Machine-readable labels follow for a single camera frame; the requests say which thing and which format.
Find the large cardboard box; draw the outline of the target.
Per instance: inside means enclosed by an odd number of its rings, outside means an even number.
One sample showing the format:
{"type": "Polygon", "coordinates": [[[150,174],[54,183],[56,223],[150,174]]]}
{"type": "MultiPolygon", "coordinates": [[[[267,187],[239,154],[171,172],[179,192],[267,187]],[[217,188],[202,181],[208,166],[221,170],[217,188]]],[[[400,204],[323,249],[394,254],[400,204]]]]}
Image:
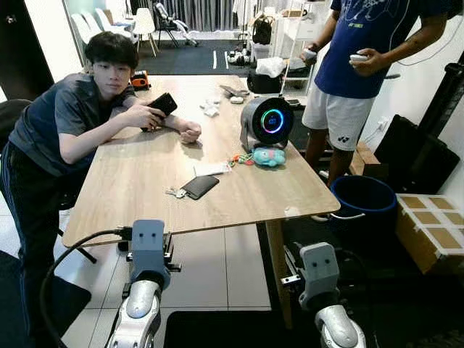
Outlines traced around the large cardboard box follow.
{"type": "Polygon", "coordinates": [[[449,196],[397,195],[397,238],[424,275],[464,274],[464,219],[449,196]]]}

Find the small wooden crate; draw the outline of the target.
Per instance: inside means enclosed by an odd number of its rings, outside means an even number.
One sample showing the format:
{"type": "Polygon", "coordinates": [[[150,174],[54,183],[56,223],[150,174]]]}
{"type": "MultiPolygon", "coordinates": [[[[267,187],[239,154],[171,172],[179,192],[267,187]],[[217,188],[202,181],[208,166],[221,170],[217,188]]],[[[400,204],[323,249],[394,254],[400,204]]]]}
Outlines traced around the small wooden crate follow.
{"type": "Polygon", "coordinates": [[[364,141],[359,141],[357,149],[352,155],[349,171],[351,175],[381,177],[384,175],[384,166],[368,148],[367,144],[364,141]]]}

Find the black folding chair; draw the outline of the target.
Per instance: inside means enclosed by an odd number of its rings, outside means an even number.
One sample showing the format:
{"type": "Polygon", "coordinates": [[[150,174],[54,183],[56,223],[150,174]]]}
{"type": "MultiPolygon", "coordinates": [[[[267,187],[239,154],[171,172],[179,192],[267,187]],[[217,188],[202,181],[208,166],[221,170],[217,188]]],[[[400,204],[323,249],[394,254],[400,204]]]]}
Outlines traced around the black folding chair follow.
{"type": "Polygon", "coordinates": [[[186,46],[199,46],[199,42],[191,36],[188,24],[184,23],[182,20],[176,19],[176,17],[173,17],[171,14],[169,14],[164,4],[155,2],[154,11],[159,17],[160,32],[166,32],[169,37],[171,37],[173,43],[177,45],[176,37],[173,36],[173,32],[179,32],[180,36],[182,36],[183,40],[185,40],[186,46]]]}

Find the black bag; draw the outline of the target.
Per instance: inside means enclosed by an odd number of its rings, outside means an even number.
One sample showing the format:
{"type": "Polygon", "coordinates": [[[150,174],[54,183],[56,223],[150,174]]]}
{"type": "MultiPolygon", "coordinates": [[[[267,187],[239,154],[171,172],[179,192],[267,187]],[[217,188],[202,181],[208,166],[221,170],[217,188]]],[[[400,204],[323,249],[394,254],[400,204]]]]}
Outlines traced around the black bag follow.
{"type": "Polygon", "coordinates": [[[278,95],[282,91],[283,78],[281,76],[272,78],[268,74],[250,72],[246,77],[246,86],[249,92],[256,95],[278,95]]]}

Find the white plastic bag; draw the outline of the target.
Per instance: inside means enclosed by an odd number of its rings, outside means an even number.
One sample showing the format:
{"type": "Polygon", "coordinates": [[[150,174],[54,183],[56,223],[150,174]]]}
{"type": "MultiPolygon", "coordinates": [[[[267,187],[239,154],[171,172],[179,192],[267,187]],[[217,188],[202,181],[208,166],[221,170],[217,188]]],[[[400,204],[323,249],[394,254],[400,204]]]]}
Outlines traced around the white plastic bag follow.
{"type": "Polygon", "coordinates": [[[262,59],[255,60],[255,73],[264,74],[269,78],[276,78],[284,73],[287,69],[287,60],[281,57],[263,57],[262,59]]]}

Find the small white item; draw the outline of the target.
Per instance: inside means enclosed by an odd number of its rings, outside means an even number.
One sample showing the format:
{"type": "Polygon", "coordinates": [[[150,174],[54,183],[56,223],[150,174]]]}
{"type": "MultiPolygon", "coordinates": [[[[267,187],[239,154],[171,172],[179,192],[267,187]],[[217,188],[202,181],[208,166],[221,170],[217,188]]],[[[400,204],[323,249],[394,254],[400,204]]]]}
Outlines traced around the small white item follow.
{"type": "Polygon", "coordinates": [[[203,102],[199,105],[199,108],[202,110],[204,115],[213,118],[218,116],[220,106],[221,99],[216,99],[216,97],[208,97],[208,99],[203,100],[203,102]]]}

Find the round black speaker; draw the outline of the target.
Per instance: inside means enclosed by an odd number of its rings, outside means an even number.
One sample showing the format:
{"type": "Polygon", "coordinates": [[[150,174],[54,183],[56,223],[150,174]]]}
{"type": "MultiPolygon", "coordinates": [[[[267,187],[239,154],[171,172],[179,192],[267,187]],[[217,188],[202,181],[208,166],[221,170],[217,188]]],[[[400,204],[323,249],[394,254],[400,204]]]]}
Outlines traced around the round black speaker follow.
{"type": "Polygon", "coordinates": [[[285,149],[295,125],[283,97],[255,97],[241,112],[241,143],[245,152],[258,148],[285,149]]]}

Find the black office chair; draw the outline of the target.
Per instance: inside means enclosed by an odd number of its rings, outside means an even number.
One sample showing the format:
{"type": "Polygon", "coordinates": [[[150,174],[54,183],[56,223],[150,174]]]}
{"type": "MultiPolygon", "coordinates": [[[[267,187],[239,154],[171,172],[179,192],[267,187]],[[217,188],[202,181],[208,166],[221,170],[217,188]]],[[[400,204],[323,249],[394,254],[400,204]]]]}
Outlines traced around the black office chair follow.
{"type": "Polygon", "coordinates": [[[30,104],[32,102],[29,99],[10,99],[0,102],[0,149],[7,145],[15,123],[30,104]]]}

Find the large black case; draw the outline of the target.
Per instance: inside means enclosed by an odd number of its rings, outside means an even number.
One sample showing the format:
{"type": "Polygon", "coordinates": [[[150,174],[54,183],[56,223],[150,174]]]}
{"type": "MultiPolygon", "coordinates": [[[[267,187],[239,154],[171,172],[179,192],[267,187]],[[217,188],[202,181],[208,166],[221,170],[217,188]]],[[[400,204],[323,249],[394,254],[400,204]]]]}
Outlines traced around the large black case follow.
{"type": "Polygon", "coordinates": [[[398,114],[392,116],[375,156],[387,165],[386,183],[397,193],[438,194],[460,156],[398,114]]]}

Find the black smartphone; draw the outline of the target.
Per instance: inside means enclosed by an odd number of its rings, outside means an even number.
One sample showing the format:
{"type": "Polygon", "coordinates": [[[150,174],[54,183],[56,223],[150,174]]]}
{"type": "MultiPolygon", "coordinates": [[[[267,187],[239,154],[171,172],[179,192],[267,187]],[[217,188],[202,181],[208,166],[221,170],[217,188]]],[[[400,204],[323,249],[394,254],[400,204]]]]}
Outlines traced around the black smartphone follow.
{"type": "Polygon", "coordinates": [[[156,99],[149,103],[148,107],[158,109],[160,112],[165,114],[162,117],[159,117],[160,125],[166,125],[169,128],[177,129],[175,126],[172,126],[171,123],[165,122],[165,119],[177,110],[177,104],[170,93],[165,92],[161,96],[156,97],[156,99]]]}

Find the person in blue shirt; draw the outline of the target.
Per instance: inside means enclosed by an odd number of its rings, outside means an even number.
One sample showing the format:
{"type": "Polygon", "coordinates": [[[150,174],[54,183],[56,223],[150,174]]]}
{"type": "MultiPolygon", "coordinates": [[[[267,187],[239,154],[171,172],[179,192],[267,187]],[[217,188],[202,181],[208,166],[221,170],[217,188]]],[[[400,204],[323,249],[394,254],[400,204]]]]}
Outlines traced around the person in blue shirt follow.
{"type": "Polygon", "coordinates": [[[304,158],[318,165],[328,144],[327,185],[348,173],[352,155],[392,64],[443,36],[451,0],[332,0],[321,34],[304,49],[327,49],[308,92],[304,158]],[[350,61],[367,55],[367,61],[350,61]]]}

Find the black backpack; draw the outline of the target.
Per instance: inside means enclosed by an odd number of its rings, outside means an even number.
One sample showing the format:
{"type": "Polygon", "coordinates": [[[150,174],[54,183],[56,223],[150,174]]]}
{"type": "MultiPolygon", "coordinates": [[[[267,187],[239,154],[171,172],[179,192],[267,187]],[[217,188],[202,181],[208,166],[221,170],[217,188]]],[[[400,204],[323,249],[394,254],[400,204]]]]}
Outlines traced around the black backpack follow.
{"type": "Polygon", "coordinates": [[[274,33],[273,16],[260,14],[252,23],[252,43],[254,44],[270,44],[274,33]]]}

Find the light wooden table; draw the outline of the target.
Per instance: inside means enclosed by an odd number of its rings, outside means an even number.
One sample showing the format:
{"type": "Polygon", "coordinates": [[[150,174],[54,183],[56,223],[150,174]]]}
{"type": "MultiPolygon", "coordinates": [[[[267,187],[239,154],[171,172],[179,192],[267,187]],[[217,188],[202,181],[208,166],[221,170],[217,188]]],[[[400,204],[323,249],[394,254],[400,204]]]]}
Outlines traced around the light wooden table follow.
{"type": "Polygon", "coordinates": [[[162,220],[170,235],[254,223],[264,239],[262,261],[274,270],[274,278],[266,283],[272,308],[285,328],[293,328],[293,299],[279,284],[288,273],[282,222],[338,211],[338,200],[291,144],[285,148],[285,165],[275,169],[237,165],[220,175],[219,184],[201,199],[165,194],[188,183],[195,165],[226,162],[243,152],[242,106],[223,100],[218,116],[211,118],[199,105],[221,94],[219,84],[240,89],[246,84],[229,74],[153,75],[149,80],[152,88],[139,96],[170,93],[178,105],[176,115],[202,127],[198,145],[183,145],[178,133],[167,128],[151,133],[121,130],[96,150],[63,244],[69,247],[81,239],[89,245],[114,243],[116,236],[97,232],[140,219],[162,220]]]}

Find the orange black tool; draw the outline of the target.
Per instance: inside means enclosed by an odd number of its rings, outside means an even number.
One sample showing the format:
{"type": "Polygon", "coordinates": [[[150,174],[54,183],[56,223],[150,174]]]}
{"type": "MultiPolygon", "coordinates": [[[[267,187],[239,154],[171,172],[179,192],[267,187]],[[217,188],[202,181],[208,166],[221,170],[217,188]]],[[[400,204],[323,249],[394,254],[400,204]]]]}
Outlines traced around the orange black tool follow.
{"type": "Polygon", "coordinates": [[[136,91],[146,91],[152,88],[149,82],[149,74],[146,70],[136,70],[130,77],[130,85],[136,91]]]}

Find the person in grey shirt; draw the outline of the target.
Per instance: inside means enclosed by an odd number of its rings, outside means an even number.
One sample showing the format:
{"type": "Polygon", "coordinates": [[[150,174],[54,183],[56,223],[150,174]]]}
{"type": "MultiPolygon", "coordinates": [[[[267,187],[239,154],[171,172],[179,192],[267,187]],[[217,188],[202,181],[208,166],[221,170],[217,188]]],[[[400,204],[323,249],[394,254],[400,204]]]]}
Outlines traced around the person in grey shirt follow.
{"type": "Polygon", "coordinates": [[[167,127],[183,143],[202,129],[140,99],[131,86],[138,65],[135,44],[111,32],[84,49],[88,72],[59,80],[21,112],[0,154],[0,192],[19,236],[19,283],[25,338],[19,348],[57,348],[41,315],[39,291],[53,265],[63,180],[85,175],[96,149],[126,128],[167,127]]]}

